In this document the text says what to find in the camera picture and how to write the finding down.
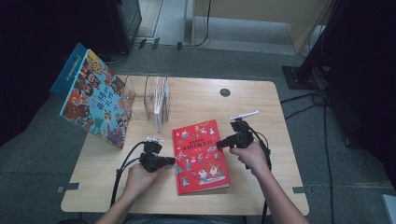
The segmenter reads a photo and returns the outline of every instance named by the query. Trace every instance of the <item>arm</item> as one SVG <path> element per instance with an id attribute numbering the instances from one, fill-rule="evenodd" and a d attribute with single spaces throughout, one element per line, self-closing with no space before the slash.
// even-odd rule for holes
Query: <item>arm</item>
<path id="1" fill-rule="evenodd" d="M 124 192 L 96 223 L 122 223 L 134 201 L 154 183 L 163 171 L 164 167 L 149 173 L 141 164 L 135 164 L 129 168 Z"/>
<path id="2" fill-rule="evenodd" d="M 275 223 L 309 223 L 277 183 L 259 143 L 253 142 L 248 148 L 230 148 L 230 153 L 238 156 L 257 177 Z"/>

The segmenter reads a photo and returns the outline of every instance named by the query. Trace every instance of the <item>hand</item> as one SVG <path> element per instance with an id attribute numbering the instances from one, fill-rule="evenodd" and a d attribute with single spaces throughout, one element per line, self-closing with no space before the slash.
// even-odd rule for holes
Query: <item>hand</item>
<path id="1" fill-rule="evenodd" d="M 149 173 L 143 168 L 142 164 L 135 164 L 129 168 L 125 190 L 121 197 L 126 196 L 129 200 L 135 200 L 143 194 L 161 174 L 163 174 L 164 170 L 165 167 L 153 173 Z"/>
<path id="2" fill-rule="evenodd" d="M 250 143 L 247 148 L 230 148 L 230 153 L 238 156 L 238 160 L 250 167 L 253 174 L 262 168 L 268 168 L 264 151 L 256 141 Z"/>

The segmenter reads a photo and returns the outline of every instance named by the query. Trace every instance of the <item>blue book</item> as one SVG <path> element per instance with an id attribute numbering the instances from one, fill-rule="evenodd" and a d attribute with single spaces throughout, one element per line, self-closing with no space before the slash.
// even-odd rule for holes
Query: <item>blue book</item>
<path id="1" fill-rule="evenodd" d="M 91 50 L 78 43 L 53 86 L 64 96 L 61 116 L 99 138 L 123 148 L 134 89 Z"/>
<path id="2" fill-rule="evenodd" d="M 84 58 L 86 52 L 87 49 L 81 43 L 78 43 L 75 46 L 73 52 L 70 54 L 69 58 L 64 64 L 64 68 L 56 78 L 49 92 L 61 97 L 63 100 L 66 99 L 67 94 L 70 92 L 70 88 L 75 81 L 75 77 L 78 74 L 78 69 L 82 64 L 82 59 Z"/>

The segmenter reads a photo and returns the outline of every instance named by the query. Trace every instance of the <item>red book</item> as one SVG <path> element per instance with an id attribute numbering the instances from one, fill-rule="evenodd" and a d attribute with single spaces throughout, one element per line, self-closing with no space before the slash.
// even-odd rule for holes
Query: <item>red book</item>
<path id="1" fill-rule="evenodd" d="M 176 157 L 177 193 L 230 186 L 230 175 L 215 119 L 172 131 Z"/>

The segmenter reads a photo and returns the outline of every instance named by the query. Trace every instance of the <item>forearm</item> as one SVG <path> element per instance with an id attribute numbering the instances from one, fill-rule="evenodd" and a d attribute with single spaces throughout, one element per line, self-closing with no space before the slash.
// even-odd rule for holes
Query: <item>forearm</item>
<path id="1" fill-rule="evenodd" d="M 122 196 L 108 209 L 108 211 L 96 223 L 122 223 L 132 205 L 134 199 L 129 200 Z"/>
<path id="2" fill-rule="evenodd" d="M 309 223 L 280 187 L 268 167 L 263 167 L 255 175 L 275 223 Z"/>

